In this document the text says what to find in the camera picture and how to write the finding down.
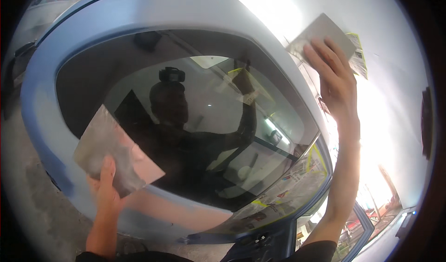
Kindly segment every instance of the dark sleeve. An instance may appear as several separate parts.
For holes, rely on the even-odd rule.
[[[107,259],[92,252],[82,252],[76,256],[76,262],[107,262]]]
[[[304,245],[281,262],[330,262],[337,244],[333,241],[319,241]]]

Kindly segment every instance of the car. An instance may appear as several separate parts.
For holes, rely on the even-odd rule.
[[[31,142],[79,212],[93,220],[96,208],[73,153],[101,105],[165,171],[128,197],[122,234],[236,243],[226,260],[275,242],[268,255],[279,259],[326,199],[335,160],[323,112],[290,54],[238,0],[71,2],[17,64],[25,73],[10,69],[10,93],[23,81]],[[345,261],[373,231],[358,204],[354,212],[364,232]]]

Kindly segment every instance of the white wall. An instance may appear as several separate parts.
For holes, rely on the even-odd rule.
[[[320,13],[344,32],[360,36],[369,77],[358,84],[361,137],[389,172],[403,207],[416,205],[427,167],[420,134],[426,68],[422,49],[395,0],[241,1],[284,46]]]

